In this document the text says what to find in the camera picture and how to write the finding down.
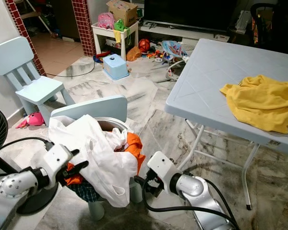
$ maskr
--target green toy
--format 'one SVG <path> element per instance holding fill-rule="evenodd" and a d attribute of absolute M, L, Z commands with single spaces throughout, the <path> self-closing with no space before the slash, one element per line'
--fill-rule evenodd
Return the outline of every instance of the green toy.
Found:
<path fill-rule="evenodd" d="M 124 25 L 124 21 L 122 19 L 118 19 L 118 21 L 114 23 L 114 30 L 119 30 L 119 31 L 124 32 L 125 29 L 127 30 L 127 44 L 130 45 L 131 44 L 131 36 L 130 36 L 129 27 L 126 27 Z"/>

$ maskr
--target red ball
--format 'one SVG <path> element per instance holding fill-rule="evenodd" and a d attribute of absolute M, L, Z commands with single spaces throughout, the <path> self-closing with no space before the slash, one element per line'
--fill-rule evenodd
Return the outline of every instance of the red ball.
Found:
<path fill-rule="evenodd" d="M 147 52 L 150 48 L 149 40 L 148 39 L 141 39 L 139 41 L 139 49 L 142 52 Z"/>

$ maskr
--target television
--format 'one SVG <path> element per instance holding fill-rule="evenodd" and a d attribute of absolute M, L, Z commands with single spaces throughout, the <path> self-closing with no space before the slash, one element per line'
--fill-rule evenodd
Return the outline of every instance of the television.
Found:
<path fill-rule="evenodd" d="M 237 0 L 145 0 L 144 20 L 225 31 L 236 4 Z"/>

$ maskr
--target orange cloth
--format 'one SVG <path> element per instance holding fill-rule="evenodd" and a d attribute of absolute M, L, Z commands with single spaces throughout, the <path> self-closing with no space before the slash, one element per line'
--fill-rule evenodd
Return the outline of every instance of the orange cloth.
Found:
<path fill-rule="evenodd" d="M 138 161 L 138 175 L 139 175 L 141 165 L 142 165 L 143 161 L 145 160 L 145 155 L 140 154 L 142 147 L 143 147 L 140 137 L 134 133 L 128 133 L 127 134 L 127 144 L 125 147 L 126 148 L 123 148 L 124 152 L 130 152 L 133 156 L 136 157 L 136 159 Z M 73 168 L 73 164 L 68 163 L 67 164 L 67 171 L 71 170 L 72 168 Z M 81 184 L 82 180 L 83 180 L 83 177 L 80 174 L 78 174 L 78 175 L 75 175 L 71 178 L 65 179 L 65 182 L 67 183 L 66 185 Z"/>

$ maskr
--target plaid cloth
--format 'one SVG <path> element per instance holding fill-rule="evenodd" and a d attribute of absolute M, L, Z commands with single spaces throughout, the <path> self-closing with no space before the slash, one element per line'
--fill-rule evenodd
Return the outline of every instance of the plaid cloth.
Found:
<path fill-rule="evenodd" d="M 86 202 L 95 202 L 100 197 L 94 187 L 85 179 L 83 179 L 81 184 L 70 184 L 67 187 Z"/>

